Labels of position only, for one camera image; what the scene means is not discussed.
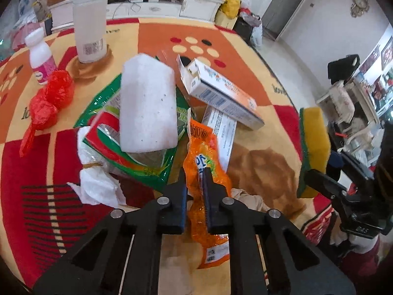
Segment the yellow green sponge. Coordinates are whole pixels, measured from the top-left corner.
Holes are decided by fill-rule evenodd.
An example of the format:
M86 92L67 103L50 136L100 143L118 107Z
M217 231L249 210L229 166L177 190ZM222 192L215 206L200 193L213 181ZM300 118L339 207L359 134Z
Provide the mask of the yellow green sponge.
M306 184L306 173L312 169L326 173L331 153L330 139L320 107L301 108L299 115L302 166L296 195L298 198L314 198L318 193Z

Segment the white paper towel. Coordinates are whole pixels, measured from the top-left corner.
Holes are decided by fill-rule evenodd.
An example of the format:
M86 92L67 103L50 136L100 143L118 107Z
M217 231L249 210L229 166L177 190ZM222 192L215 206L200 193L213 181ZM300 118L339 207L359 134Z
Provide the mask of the white paper towel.
M77 155L82 164L82 169L79 171L80 183L68 182L67 185L85 205L102 204L113 208L126 205L121 184L110 174L109 163L83 142L90 128L81 127L77 132Z

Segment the blue white tablets box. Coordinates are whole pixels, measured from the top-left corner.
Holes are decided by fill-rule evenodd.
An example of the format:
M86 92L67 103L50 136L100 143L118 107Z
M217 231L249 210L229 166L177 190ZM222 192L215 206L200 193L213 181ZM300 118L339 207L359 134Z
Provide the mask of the blue white tablets box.
M223 112L208 106L202 124L210 127L216 135L218 143L219 163L223 171L227 171L235 139L237 122Z

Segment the orange snack wrapper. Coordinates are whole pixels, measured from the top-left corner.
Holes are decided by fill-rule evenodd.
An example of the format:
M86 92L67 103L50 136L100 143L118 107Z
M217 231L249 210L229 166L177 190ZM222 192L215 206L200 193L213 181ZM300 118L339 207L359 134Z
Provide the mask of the orange snack wrapper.
M220 266L230 258L227 235L208 232L207 211L209 192L205 185L206 169L213 182L225 188L231 195L232 183L219 161L219 146L213 130L190 118L187 125L188 152L183 162L188 193L193 203L188 210L191 221L191 238L202 246L200 269Z

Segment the white foam block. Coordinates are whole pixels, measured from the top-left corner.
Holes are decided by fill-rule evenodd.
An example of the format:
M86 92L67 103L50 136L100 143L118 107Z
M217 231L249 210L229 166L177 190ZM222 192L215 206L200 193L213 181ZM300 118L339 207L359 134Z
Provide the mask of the white foam block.
M120 88L120 147L143 153L178 143L174 70L144 53L123 65Z

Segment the green seaweed snack bag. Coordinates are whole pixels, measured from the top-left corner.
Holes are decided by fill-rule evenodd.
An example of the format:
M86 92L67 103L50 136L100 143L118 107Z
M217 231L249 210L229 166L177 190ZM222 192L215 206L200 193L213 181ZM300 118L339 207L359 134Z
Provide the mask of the green seaweed snack bag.
M161 191L168 182L177 146L143 153L121 150L119 132L121 75L122 73L92 100L75 125L79 128L91 127L83 142L98 152L112 168L118 169L147 187ZM177 85L176 98L179 142L186 132L189 106Z

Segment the orange white medicine box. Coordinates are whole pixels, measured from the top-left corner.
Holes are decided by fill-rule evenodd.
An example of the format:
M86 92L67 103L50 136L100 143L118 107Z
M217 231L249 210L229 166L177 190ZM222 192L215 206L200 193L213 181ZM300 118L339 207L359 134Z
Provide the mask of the orange white medicine box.
M221 111L252 130L265 125L256 101L226 77L194 59L184 66L177 57L181 81L188 95Z

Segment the red plastic bag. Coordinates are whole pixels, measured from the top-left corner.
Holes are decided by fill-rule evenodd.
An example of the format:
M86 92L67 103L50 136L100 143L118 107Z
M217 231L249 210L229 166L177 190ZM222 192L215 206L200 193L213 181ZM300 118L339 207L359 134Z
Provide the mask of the red plastic bag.
M75 82L66 70L56 70L50 75L47 84L30 100L31 122L21 141L20 157L29 154L36 131L44 131L57 123L59 112L72 103L74 94Z

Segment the brown paper cup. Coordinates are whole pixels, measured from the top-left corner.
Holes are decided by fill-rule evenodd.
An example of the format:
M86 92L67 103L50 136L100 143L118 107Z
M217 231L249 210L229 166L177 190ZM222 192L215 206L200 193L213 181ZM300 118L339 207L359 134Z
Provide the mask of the brown paper cup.
M184 255L161 256L158 294L187 295L193 293L193 285L188 262Z

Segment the beige tissue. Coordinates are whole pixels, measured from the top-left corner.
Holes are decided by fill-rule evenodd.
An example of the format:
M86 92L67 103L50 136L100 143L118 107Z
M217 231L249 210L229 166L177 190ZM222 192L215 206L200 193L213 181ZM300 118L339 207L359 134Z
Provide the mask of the beige tissue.
M268 212L270 210L270 207L265 204L261 196L251 195L243 189L232 188L231 196L232 198L245 204L251 210L259 212Z

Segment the white floral chair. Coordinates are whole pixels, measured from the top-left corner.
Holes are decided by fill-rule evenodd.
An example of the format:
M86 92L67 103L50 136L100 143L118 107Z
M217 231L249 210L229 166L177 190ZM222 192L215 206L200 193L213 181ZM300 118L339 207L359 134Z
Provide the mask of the white floral chair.
M328 121L335 123L350 123L354 117L355 106L344 82L338 81L317 101Z

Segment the black hanging bag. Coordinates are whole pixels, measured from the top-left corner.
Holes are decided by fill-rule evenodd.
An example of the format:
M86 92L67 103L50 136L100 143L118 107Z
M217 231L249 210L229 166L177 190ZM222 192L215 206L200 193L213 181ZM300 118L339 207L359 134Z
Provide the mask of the black hanging bag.
M359 55L347 55L345 58L328 63L328 79L331 85L343 81L347 82L360 66Z

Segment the patterned red orange blanket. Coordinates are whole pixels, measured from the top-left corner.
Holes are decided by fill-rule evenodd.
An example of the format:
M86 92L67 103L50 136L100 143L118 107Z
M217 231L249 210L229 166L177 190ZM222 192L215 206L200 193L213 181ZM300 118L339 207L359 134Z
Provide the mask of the patterned red orange blanket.
M57 124L35 135L31 152L21 157L21 139L29 126L28 105L39 90L29 51L18 50L1 63L1 256L31 287L85 232L109 213L103 205L83 205L70 187L79 182L75 123L94 97L138 53L175 66L198 59L224 75L256 101L264 126L237 126L228 165L232 185L260 195L279 209L312 242L319 242L331 206L321 196L296 195L302 150L299 117L286 88L266 63L235 32L183 19L110 20L109 57L82 65L72 29L47 38L58 68L75 81L73 102Z

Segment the beige paper shopping bag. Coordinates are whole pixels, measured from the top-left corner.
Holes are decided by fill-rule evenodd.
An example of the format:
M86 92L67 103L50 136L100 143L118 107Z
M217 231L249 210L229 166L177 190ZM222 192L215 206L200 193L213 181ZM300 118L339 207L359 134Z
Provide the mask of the beige paper shopping bag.
M216 12L214 23L219 27L225 29L233 30L235 23L237 22L237 17L230 19L228 18L220 9Z

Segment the yellow plastic bag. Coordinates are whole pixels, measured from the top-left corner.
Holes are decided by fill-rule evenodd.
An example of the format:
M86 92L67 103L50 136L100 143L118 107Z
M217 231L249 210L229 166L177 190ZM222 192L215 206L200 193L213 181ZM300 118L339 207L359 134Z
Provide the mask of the yellow plastic bag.
M241 0L225 0L219 9L228 19L234 19L238 16L240 6Z

